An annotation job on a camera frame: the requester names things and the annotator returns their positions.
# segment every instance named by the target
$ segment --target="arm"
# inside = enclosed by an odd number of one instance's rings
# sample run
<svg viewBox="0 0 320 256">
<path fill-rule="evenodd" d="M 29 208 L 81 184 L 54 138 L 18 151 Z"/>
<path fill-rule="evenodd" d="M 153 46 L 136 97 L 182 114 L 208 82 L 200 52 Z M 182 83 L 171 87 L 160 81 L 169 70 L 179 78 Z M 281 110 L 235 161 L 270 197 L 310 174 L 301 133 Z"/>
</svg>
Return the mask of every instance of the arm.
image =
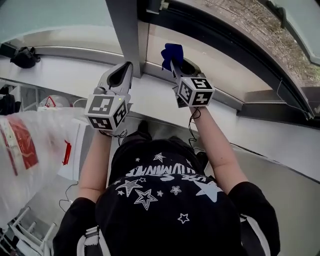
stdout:
<svg viewBox="0 0 320 256">
<path fill-rule="evenodd" d="M 190 110 L 192 114 L 196 111 L 195 108 L 190 108 Z M 228 194 L 235 185 L 247 182 L 248 179 L 240 169 L 229 141 L 212 118 L 208 109 L 200 107 L 199 111 L 201 116 L 194 119 L 196 128 L 213 168 L 214 176 L 221 189 Z"/>
<path fill-rule="evenodd" d="M 78 198 L 97 202 L 106 190 L 112 138 L 95 131 L 79 181 Z"/>
</svg>

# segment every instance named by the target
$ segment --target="white star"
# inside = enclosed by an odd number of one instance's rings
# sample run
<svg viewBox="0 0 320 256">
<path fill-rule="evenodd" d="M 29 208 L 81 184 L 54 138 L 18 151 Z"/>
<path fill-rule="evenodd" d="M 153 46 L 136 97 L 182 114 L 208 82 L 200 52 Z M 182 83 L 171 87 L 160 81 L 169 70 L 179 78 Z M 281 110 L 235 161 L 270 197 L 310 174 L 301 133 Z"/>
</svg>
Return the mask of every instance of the white star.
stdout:
<svg viewBox="0 0 320 256">
<path fill-rule="evenodd" d="M 125 192 L 126 192 L 126 197 L 128 198 L 131 191 L 135 188 L 143 188 L 142 186 L 138 185 L 137 182 L 138 182 L 138 179 L 136 180 L 133 180 L 133 181 L 127 181 L 125 180 L 124 181 L 125 183 L 118 186 L 115 190 L 117 189 L 121 189 L 121 188 L 125 188 Z"/>
<path fill-rule="evenodd" d="M 185 222 L 189 222 L 190 219 L 188 219 L 188 213 L 187 214 L 180 213 L 180 218 L 178 218 L 178 221 L 181 221 L 182 224 L 185 224 Z"/>
<path fill-rule="evenodd" d="M 163 158 L 166 158 L 166 157 L 163 156 L 162 153 L 159 153 L 159 154 L 156 154 L 156 155 L 154 156 L 153 161 L 154 161 L 154 160 L 160 160 L 160 162 L 162 163 Z"/>
<path fill-rule="evenodd" d="M 217 201 L 218 192 L 222 192 L 222 189 L 213 181 L 210 181 L 208 184 L 196 180 L 193 182 L 201 189 L 196 196 L 207 195 L 214 203 Z"/>
<path fill-rule="evenodd" d="M 146 192 L 142 192 L 137 189 L 135 189 L 134 191 L 137 192 L 137 194 L 139 195 L 139 198 L 135 200 L 134 204 L 142 204 L 147 211 L 149 209 L 150 202 L 158 201 L 158 199 L 151 195 L 151 188 Z"/>
<path fill-rule="evenodd" d="M 192 167 L 191 162 L 188 159 L 185 159 L 185 160 Z"/>
<path fill-rule="evenodd" d="M 178 195 L 178 193 L 181 192 L 181 190 L 179 186 L 172 186 L 172 189 L 170 192 L 174 193 L 175 195 Z"/>
</svg>

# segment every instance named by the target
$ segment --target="floor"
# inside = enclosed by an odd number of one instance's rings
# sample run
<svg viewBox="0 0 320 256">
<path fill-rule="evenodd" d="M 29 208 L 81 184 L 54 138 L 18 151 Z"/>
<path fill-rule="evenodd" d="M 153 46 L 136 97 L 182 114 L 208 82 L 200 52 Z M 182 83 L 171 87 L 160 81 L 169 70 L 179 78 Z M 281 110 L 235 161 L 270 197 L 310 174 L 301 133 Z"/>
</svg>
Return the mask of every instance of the floor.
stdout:
<svg viewBox="0 0 320 256">
<path fill-rule="evenodd" d="M 125 123 L 121 124 L 120 132 L 127 129 L 129 134 L 132 133 L 137 129 L 140 120 L 146 119 L 149 122 L 150 134 L 154 139 L 169 138 L 175 135 L 188 143 L 190 133 L 186 128 L 132 112 L 129 116 L 126 117 Z M 201 142 L 198 141 L 195 146 L 201 148 Z M 114 139 L 110 158 L 113 157 L 117 148 L 118 140 Z M 262 156 L 237 146 L 233 146 L 233 149 L 248 179 L 263 191 L 275 208 L 280 229 L 282 255 L 315 256 L 320 249 L 320 184 Z M 212 168 L 208 166 L 205 173 L 207 176 L 212 175 Z M 69 188 L 73 184 L 76 182 L 57 175 L 53 182 L 46 185 L 29 201 L 27 206 L 31 208 L 31 211 L 23 219 L 23 225 L 28 227 L 33 221 L 36 221 L 36 235 L 43 237 L 49 226 L 56 223 L 57 227 L 51 236 L 52 240 L 58 231 L 65 214 L 64 211 L 77 197 L 78 187 L 75 185 Z M 62 201 L 60 208 L 59 200 L 66 200 L 66 194 L 70 201 Z"/>
</svg>

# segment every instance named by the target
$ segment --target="cable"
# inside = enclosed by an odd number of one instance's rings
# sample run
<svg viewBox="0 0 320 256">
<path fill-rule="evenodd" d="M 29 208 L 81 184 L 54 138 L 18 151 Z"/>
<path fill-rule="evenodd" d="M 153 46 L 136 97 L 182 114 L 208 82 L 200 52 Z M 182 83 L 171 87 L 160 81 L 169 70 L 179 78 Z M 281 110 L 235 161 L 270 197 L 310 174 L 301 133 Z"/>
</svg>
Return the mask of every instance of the cable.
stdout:
<svg viewBox="0 0 320 256">
<path fill-rule="evenodd" d="M 194 117 L 194 116 L 196 115 L 196 112 L 197 112 L 197 111 L 199 112 L 199 116 Z M 192 146 L 191 142 L 196 142 L 197 139 L 196 139 L 196 137 L 195 137 L 195 135 L 194 135 L 194 133 L 193 133 L 193 131 L 192 131 L 192 129 L 191 129 L 191 121 L 192 121 L 192 119 L 195 120 L 195 119 L 198 119 L 198 118 L 200 118 L 200 117 L 201 117 L 201 112 L 200 112 L 200 110 L 199 110 L 198 107 L 195 107 L 195 111 L 194 111 L 193 114 L 190 116 L 189 125 L 188 125 L 189 132 L 190 132 L 190 134 L 191 134 L 191 136 L 192 136 L 192 138 L 189 139 L 189 145 L 190 145 L 190 147 L 191 147 L 193 150 L 195 150 L 195 149 L 194 149 L 194 147 Z"/>
<path fill-rule="evenodd" d="M 124 139 L 127 135 L 128 135 L 128 131 L 127 129 L 124 129 L 120 134 L 118 135 L 115 135 L 115 134 L 110 134 L 110 133 L 107 133 L 103 130 L 99 130 L 99 132 L 102 134 L 102 135 L 105 135 L 105 136 L 109 136 L 109 137 L 113 137 L 113 138 L 118 138 L 118 145 L 120 146 L 120 139 Z"/>
<path fill-rule="evenodd" d="M 71 185 L 66 189 L 66 191 L 65 191 L 65 197 L 66 197 L 67 200 L 65 200 L 65 199 L 60 199 L 60 200 L 59 200 L 59 206 L 60 206 L 60 208 L 62 209 L 62 211 L 66 212 L 66 211 L 61 207 L 61 204 L 60 204 L 61 201 L 70 202 L 70 200 L 69 200 L 69 198 L 68 198 L 68 195 L 67 195 L 68 189 L 70 189 L 72 186 L 77 186 L 78 184 L 79 184 L 79 182 L 77 181 L 76 184 L 71 184 Z"/>
<path fill-rule="evenodd" d="M 107 92 L 112 92 L 112 93 L 114 93 L 114 95 L 119 95 L 120 96 L 120 94 L 119 93 L 117 93 L 116 91 L 113 91 L 113 90 L 106 90 Z"/>
<path fill-rule="evenodd" d="M 86 98 L 79 98 L 77 99 L 74 103 L 73 103 L 73 107 L 75 108 L 75 104 L 78 102 L 78 101 L 88 101 Z"/>
<path fill-rule="evenodd" d="M 280 88 L 281 83 L 282 83 L 282 78 L 281 78 L 281 81 L 280 81 L 280 83 L 279 83 L 278 89 L 276 90 L 276 95 L 278 95 L 278 97 L 280 98 L 280 100 L 282 100 L 282 101 L 283 101 L 286 105 L 288 105 L 289 107 L 295 108 L 295 109 L 297 109 L 297 110 L 301 110 L 301 111 L 309 114 L 309 112 L 304 111 L 303 109 L 301 109 L 301 108 L 299 108 L 299 107 L 289 105 L 287 102 L 285 102 L 285 101 L 280 97 L 280 95 L 278 94 L 278 91 L 279 91 L 279 88 Z"/>
</svg>

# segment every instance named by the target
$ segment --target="white wall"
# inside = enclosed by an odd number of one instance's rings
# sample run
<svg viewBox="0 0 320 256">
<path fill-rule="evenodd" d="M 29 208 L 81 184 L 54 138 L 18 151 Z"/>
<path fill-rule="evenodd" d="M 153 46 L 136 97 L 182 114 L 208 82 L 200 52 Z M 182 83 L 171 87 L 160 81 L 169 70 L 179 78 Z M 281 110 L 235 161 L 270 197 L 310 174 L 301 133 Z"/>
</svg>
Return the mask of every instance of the white wall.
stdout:
<svg viewBox="0 0 320 256">
<path fill-rule="evenodd" d="M 238 118 L 234 143 L 320 181 L 320 130 Z"/>
<path fill-rule="evenodd" d="M 315 256 L 320 249 L 320 185 L 290 169 L 236 150 L 240 167 L 277 216 L 283 256 Z"/>
<path fill-rule="evenodd" d="M 110 65 L 61 57 L 42 57 L 31 69 L 21 69 L 0 58 L 0 78 L 37 85 L 79 97 L 88 97 Z M 132 111 L 188 127 L 190 111 L 176 105 L 172 84 L 144 75 L 134 78 L 130 91 Z M 231 143 L 245 147 L 320 181 L 320 131 L 253 120 L 219 102 L 209 110 Z"/>
</svg>

